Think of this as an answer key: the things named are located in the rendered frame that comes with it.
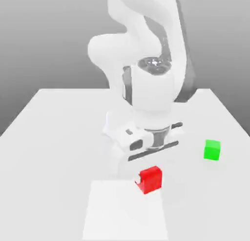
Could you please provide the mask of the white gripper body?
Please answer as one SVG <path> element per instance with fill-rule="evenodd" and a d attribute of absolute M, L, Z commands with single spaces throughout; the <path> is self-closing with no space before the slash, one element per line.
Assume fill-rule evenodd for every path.
<path fill-rule="evenodd" d="M 127 159 L 126 170 L 140 170 L 142 168 L 149 168 L 152 165 L 156 165 L 161 162 L 161 159 L 163 159 L 171 149 L 175 149 L 179 144 L 179 140 L 174 140 L 158 149 L 145 150 L 139 153 L 130 154 Z"/>

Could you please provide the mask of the small red cube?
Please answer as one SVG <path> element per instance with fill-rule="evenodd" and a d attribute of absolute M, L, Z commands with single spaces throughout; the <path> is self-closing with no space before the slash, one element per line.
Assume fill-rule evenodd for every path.
<path fill-rule="evenodd" d="M 143 181 L 136 184 L 143 194 L 151 193 L 162 187 L 163 173 L 158 166 L 153 166 L 143 170 Z"/>

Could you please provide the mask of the small green cube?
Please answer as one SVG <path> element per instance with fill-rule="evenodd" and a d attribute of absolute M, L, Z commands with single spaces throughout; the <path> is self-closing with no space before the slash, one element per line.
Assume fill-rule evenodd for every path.
<path fill-rule="evenodd" d="M 220 151 L 221 151 L 220 141 L 206 139 L 204 147 L 204 159 L 219 160 Z"/>

